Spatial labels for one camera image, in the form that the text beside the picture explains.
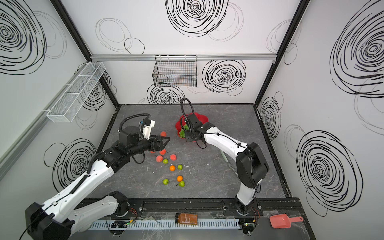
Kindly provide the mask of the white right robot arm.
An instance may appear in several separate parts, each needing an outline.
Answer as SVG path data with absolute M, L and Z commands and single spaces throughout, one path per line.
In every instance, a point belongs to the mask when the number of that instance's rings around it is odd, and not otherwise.
M 185 132 L 187 142 L 202 141 L 204 144 L 213 145 L 236 162 L 241 185 L 236 195 L 235 207 L 241 215 L 249 213 L 257 190 L 270 170 L 260 146 L 238 141 L 213 124 L 202 123 L 195 114 L 181 117 L 180 127 Z

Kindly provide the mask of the green fake grape bunch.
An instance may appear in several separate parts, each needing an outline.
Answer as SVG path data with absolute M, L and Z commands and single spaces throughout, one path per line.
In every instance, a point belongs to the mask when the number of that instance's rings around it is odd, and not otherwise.
M 189 133 L 189 132 L 190 132 L 189 127 L 187 125 L 184 125 L 183 127 L 181 127 L 181 130 L 179 131 L 179 137 L 182 139 L 185 139 L 186 133 Z

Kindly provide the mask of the black corner frame post left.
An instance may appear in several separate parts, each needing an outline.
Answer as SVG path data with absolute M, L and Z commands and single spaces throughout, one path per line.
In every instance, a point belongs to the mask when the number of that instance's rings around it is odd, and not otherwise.
M 69 31 L 70 35 L 72 36 L 73 40 L 75 41 L 77 47 L 81 51 L 82 55 L 84 56 L 85 60 L 87 62 L 91 62 L 91 52 L 89 51 L 88 47 L 86 46 L 86 43 L 84 42 L 83 38 L 81 37 L 79 31 L 77 30 L 75 24 L 73 23 L 70 15 L 68 14 L 65 6 L 63 5 L 62 1 L 60 0 L 50 0 L 51 4 L 55 8 L 56 12 L 58 13 L 59 17 L 61 18 L 62 22 L 66 26 L 67 30 Z M 118 103 L 115 95 L 112 93 L 111 88 L 107 84 L 106 78 L 101 77 L 99 80 L 101 83 L 104 91 L 106 92 L 107 96 L 110 98 L 112 104 L 116 109 L 119 108 L 120 104 Z

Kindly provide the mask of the fake peach lower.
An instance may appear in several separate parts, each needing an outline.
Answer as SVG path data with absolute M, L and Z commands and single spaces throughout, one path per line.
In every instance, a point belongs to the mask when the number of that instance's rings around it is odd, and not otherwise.
M 160 162 L 162 162 L 163 161 L 163 156 L 161 156 L 161 155 L 159 155 L 159 156 L 156 156 L 156 162 L 157 163 L 160 163 Z

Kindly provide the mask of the pink plastic scoop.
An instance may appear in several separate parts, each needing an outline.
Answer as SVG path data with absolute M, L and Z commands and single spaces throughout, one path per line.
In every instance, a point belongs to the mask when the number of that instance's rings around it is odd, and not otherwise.
M 292 226 L 292 223 L 303 222 L 303 217 L 288 217 L 287 214 L 274 215 L 270 218 L 271 225 L 274 229 L 287 229 Z

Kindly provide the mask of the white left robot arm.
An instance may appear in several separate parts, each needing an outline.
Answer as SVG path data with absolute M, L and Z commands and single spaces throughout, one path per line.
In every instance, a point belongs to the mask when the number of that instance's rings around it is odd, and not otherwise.
M 34 240 L 67 240 L 83 232 L 105 216 L 124 216 L 132 209 L 128 198 L 119 191 L 79 208 L 78 205 L 101 183 L 117 173 L 136 155 L 166 148 L 169 137 L 151 135 L 151 127 L 128 126 L 119 131 L 119 140 L 96 154 L 88 169 L 61 192 L 43 204 L 33 203 L 25 211 L 27 233 Z

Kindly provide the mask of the aluminium wall rail back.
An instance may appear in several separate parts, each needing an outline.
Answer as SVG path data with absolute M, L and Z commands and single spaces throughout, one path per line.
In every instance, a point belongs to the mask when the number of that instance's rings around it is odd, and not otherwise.
M 128 61 L 214 61 L 214 60 L 242 60 L 242 61 L 274 61 L 276 54 L 116 54 L 92 55 L 91 60 L 99 62 L 128 62 Z

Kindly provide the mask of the green kitchen tongs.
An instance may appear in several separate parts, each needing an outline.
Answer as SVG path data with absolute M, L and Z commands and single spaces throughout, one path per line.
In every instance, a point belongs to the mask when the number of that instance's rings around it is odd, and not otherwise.
M 231 157 L 228 157 L 226 153 L 224 153 L 223 151 L 220 151 L 221 152 L 221 155 L 222 155 L 222 158 L 223 160 L 227 163 L 227 165 L 229 166 L 229 168 L 235 173 L 235 175 L 237 176 L 238 175 L 238 171 L 237 171 L 237 166 L 236 166 L 236 161 L 233 160 Z

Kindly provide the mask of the black corner frame post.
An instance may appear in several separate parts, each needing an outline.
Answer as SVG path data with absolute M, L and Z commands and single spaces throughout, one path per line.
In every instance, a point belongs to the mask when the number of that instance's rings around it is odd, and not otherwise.
M 264 83 L 260 89 L 260 92 L 256 98 L 256 101 L 254 103 L 254 106 L 257 108 L 261 101 L 262 101 L 262 98 L 264 96 L 264 94 L 266 93 L 267 89 L 268 89 L 268 86 L 269 84 L 271 83 L 272 79 L 273 79 L 273 76 L 275 75 L 275 72 L 281 62 L 281 60 L 283 59 L 283 56 L 290 44 L 290 41 L 292 40 L 293 36 L 294 36 L 294 33 L 296 32 L 296 29 L 300 23 L 300 21 L 302 20 L 302 17 L 308 7 L 310 3 L 310 0 L 301 0 L 299 2 L 299 5 L 295 11 L 295 14 L 291 20 L 291 23 L 286 31 L 286 34 L 284 35 L 284 38 L 282 40 L 282 43 L 277 51 L 277 57 L 276 57 L 276 60 L 275 62 L 271 65 L 269 71 L 268 71 L 268 74 L 264 80 Z
M 65 6 L 63 5 L 62 1 L 60 0 L 50 0 L 51 4 L 55 8 L 56 12 L 58 13 L 59 17 L 61 18 L 62 22 L 66 26 L 67 30 L 69 31 L 70 35 L 72 36 L 73 40 L 75 41 L 77 47 L 81 51 L 82 55 L 84 56 L 85 60 L 87 62 L 91 62 L 91 52 L 89 51 L 88 47 L 86 46 L 86 43 L 84 42 L 83 38 L 81 37 L 79 31 L 77 30 L 75 24 L 73 23 L 70 15 L 68 14 Z M 101 77 L 99 80 L 101 83 L 104 91 L 106 92 L 107 96 L 110 98 L 112 104 L 116 109 L 119 108 L 120 104 L 118 103 L 115 95 L 112 93 L 111 88 L 107 84 L 106 78 Z

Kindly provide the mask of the fake peach right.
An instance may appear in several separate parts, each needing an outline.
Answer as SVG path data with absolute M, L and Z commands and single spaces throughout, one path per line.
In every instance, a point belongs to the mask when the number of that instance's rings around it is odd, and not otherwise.
M 171 158 L 172 161 L 177 160 L 177 156 L 176 156 L 175 154 L 171 154 L 171 155 L 170 155 L 170 158 Z

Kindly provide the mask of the brown bottle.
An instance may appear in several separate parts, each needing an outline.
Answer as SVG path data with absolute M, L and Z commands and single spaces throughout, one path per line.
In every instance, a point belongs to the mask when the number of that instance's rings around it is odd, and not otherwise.
M 182 225 L 197 225 L 198 215 L 190 213 L 176 213 L 175 223 Z

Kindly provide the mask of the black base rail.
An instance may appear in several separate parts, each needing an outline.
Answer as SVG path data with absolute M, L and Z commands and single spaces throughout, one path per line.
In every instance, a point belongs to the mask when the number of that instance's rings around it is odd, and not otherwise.
M 236 198 L 218 199 L 128 199 L 131 208 L 140 216 L 143 213 L 198 213 L 214 212 L 224 216 L 246 216 L 257 210 L 299 210 L 298 198 L 256 198 L 244 206 Z

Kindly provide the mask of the red flower-shaped fruit bowl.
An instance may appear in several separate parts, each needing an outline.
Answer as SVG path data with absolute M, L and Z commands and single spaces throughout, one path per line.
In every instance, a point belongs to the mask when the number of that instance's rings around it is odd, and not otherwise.
M 199 121 L 202 122 L 202 124 L 205 124 L 209 121 L 208 117 L 205 115 L 200 115 L 198 113 L 195 113 L 195 116 L 198 118 Z M 181 116 L 179 118 L 179 121 L 175 124 L 175 128 L 177 130 L 178 136 L 179 136 L 179 131 L 181 130 L 181 127 L 183 127 L 184 125 L 186 125 L 185 117 Z

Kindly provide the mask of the black corner frame post right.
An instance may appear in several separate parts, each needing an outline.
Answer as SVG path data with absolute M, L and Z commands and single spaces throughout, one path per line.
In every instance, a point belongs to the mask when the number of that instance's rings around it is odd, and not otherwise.
M 283 56 L 290 44 L 290 41 L 292 40 L 293 36 L 294 36 L 294 33 L 296 32 L 296 29 L 300 23 L 300 21 L 302 20 L 302 17 L 308 7 L 310 3 L 310 0 L 301 0 L 299 2 L 299 5 L 295 11 L 295 14 L 291 20 L 291 23 L 286 31 L 286 34 L 284 35 L 284 38 L 282 40 L 282 43 L 277 51 L 277 57 L 276 57 L 276 60 L 275 62 L 271 65 L 269 71 L 268 71 L 268 74 L 264 80 L 264 83 L 260 89 L 260 92 L 256 98 L 256 101 L 254 103 L 254 106 L 257 108 L 261 101 L 262 101 L 262 98 L 264 96 L 264 94 L 266 93 L 267 89 L 268 89 L 268 86 L 269 84 L 271 83 L 272 79 L 273 79 L 273 76 L 275 75 L 275 72 L 281 62 L 281 60 L 283 59 Z

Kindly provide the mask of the clear wall shelf rack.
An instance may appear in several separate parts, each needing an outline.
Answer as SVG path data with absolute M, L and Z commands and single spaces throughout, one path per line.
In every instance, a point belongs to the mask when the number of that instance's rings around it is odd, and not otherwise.
M 106 92 L 99 83 L 106 68 L 102 62 L 89 62 L 82 66 L 64 93 L 47 113 L 54 123 L 70 123 L 81 109 L 98 111 L 105 104 Z

